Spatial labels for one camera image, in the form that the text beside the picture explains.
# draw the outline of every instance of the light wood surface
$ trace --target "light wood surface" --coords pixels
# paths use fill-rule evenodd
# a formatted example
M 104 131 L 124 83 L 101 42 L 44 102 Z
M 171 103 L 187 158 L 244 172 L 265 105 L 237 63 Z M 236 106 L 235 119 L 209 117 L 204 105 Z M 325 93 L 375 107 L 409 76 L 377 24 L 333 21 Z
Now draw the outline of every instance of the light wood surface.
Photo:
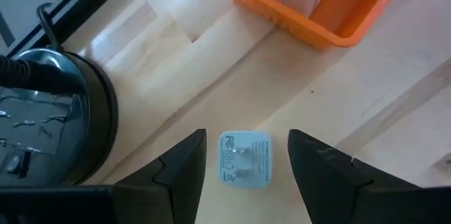
M 292 176 L 297 128 L 422 187 L 451 184 L 451 0 L 393 0 L 365 39 L 320 54 L 231 0 L 108 0 L 65 43 L 119 102 L 116 143 L 87 184 L 114 183 L 206 128 L 197 223 L 310 223 Z M 226 130 L 273 137 L 266 189 L 216 177 Z

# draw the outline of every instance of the black cable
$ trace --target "black cable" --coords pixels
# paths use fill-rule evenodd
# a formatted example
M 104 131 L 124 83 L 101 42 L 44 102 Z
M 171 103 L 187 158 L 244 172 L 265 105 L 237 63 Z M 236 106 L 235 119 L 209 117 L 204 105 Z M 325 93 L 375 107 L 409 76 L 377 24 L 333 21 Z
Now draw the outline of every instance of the black cable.
M 48 92 L 81 94 L 82 83 L 56 66 L 0 56 L 0 86 Z
M 45 35 L 49 38 L 50 44 L 52 45 L 52 49 L 56 51 L 63 51 L 63 47 L 61 46 L 60 42 L 58 41 L 58 38 L 56 38 L 56 35 L 53 31 L 54 25 L 49 19 L 49 14 L 45 11 L 46 7 L 49 7 L 51 3 L 44 3 L 37 7 L 36 14 L 39 18 L 39 23 L 42 27 L 42 29 L 45 32 Z

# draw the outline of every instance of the metal prong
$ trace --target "metal prong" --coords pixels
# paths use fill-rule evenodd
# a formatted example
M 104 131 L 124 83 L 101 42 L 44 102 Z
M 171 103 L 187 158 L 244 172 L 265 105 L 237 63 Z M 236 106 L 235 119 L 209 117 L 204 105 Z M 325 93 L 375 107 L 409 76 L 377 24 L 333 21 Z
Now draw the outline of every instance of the metal prong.
M 249 149 L 249 148 L 247 148 L 247 147 L 237 147 L 237 148 L 232 149 L 232 152 L 234 152 L 234 153 L 239 153 L 239 154 L 243 154 L 243 153 L 245 153 L 248 149 Z
M 249 174 L 251 172 L 251 170 L 249 169 L 237 169 L 235 170 L 235 172 L 233 173 L 233 177 L 234 178 L 243 178 L 245 177 L 247 174 Z

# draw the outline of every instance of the orange basket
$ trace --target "orange basket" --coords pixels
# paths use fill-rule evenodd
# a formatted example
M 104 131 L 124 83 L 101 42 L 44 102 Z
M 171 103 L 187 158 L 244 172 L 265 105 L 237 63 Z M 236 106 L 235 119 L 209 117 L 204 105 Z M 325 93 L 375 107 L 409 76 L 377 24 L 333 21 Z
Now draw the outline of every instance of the orange basket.
M 362 40 L 390 0 L 321 0 L 306 17 L 275 0 L 236 0 L 317 49 Z

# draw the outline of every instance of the black cylindrical part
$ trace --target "black cylindrical part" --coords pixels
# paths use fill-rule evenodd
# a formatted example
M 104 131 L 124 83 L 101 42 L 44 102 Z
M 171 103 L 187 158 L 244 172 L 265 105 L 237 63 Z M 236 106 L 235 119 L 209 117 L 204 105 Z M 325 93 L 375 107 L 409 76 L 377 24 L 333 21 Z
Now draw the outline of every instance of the black cylindrical part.
M 48 92 L 50 94 L 82 94 L 84 87 L 70 73 L 56 66 L 0 56 L 0 86 Z

